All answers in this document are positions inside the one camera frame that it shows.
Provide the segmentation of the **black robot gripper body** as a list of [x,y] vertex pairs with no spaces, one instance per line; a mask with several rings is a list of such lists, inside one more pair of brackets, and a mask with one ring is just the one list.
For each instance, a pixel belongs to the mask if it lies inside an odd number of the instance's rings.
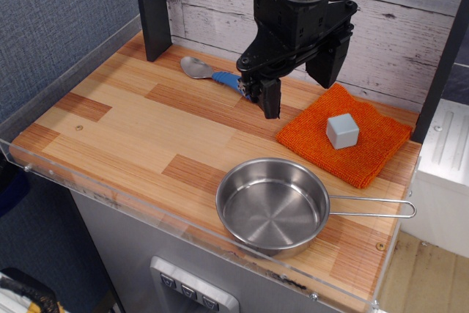
[[300,65],[320,37],[353,31],[353,0],[253,0],[257,35],[237,60],[244,77],[280,78]]

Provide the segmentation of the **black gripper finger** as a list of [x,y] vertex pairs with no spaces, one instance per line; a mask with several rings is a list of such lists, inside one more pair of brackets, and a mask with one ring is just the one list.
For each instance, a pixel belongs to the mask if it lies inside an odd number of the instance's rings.
[[333,32],[320,37],[306,57],[306,72],[323,88],[336,81],[347,56],[352,33]]
[[262,79],[251,86],[251,101],[264,112],[266,119],[278,119],[281,103],[281,80]]

